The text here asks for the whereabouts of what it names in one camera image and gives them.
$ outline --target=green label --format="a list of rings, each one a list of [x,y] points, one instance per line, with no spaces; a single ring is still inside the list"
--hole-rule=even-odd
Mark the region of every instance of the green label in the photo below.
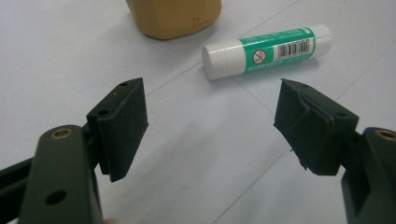
[[[245,73],[309,59],[316,40],[309,28],[259,35],[240,40],[247,58]]]

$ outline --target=white glue stick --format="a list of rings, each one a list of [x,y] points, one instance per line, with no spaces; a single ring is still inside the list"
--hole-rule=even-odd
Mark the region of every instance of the white glue stick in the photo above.
[[[332,33],[323,24],[207,45],[202,61],[207,79],[231,77],[327,53]]]

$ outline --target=white table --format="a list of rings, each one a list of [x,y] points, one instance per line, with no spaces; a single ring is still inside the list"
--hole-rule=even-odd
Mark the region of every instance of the white table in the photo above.
[[[338,176],[305,171],[273,127],[280,79],[311,85],[370,126],[396,130],[394,0],[223,0],[219,20],[170,41],[141,35],[125,1],[0,1],[0,169],[38,137],[142,77],[149,127],[128,176],[99,177],[121,223],[347,223]],[[324,57],[208,81],[202,46],[315,23]]]

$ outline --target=black plastic part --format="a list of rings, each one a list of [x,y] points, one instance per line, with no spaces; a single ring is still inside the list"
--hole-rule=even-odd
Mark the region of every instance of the black plastic part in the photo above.
[[[0,171],[0,223],[19,216],[32,159]]]
[[[348,223],[396,223],[396,133],[366,129],[359,149],[365,177],[342,180]]]
[[[274,125],[314,174],[337,174],[339,150],[354,136],[358,120],[308,85],[282,79]]]
[[[62,126],[39,140],[19,223],[103,223],[86,140],[78,126]]]
[[[88,115],[91,138],[99,140],[99,163],[111,181],[124,178],[149,126],[143,79],[118,85]]]

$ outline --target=barcode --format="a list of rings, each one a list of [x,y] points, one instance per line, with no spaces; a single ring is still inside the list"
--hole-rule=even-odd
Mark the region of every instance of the barcode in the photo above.
[[[311,39],[299,40],[275,47],[276,60],[304,55],[311,52]]]

